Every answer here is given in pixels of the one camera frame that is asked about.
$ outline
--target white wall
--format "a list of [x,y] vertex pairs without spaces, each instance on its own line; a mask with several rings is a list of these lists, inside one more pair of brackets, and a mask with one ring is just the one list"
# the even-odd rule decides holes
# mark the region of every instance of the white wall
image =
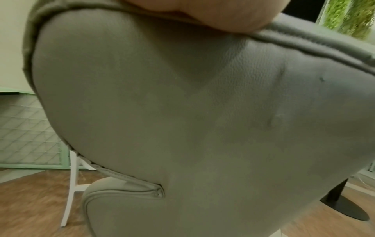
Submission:
[[36,0],[0,0],[0,91],[31,91],[22,72],[21,45],[27,14]]

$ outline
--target green foliage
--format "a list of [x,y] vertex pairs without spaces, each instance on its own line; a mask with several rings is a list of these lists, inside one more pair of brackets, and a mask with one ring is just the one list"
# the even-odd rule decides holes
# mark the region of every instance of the green foliage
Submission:
[[329,29],[335,29],[341,25],[344,20],[346,9],[351,0],[329,0],[324,12],[325,20],[323,26]]
[[353,0],[339,29],[342,34],[366,39],[374,24],[375,0]]

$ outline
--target leather upholstery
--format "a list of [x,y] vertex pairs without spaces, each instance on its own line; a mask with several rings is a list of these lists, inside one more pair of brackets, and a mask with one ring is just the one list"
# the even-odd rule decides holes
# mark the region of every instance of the leather upholstery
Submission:
[[301,20],[239,35],[40,1],[24,56],[53,128],[112,176],[84,195],[93,236],[266,237],[373,159],[371,53]]

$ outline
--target white chair leg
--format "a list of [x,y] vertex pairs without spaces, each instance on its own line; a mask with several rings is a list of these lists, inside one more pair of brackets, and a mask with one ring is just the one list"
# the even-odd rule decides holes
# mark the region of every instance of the white chair leg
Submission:
[[73,204],[74,192],[76,191],[77,178],[78,178],[78,158],[74,152],[70,152],[70,185],[69,185],[69,194],[68,201],[66,203],[66,208],[64,216],[62,217],[61,227],[65,227],[69,218],[71,206]]

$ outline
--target metal base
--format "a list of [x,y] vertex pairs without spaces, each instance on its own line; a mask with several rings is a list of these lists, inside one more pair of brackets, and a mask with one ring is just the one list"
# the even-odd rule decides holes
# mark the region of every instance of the metal base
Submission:
[[370,217],[362,208],[346,197],[341,195],[337,201],[329,201],[329,198],[327,199],[327,197],[328,195],[322,198],[320,201],[330,208],[360,221],[370,220]]

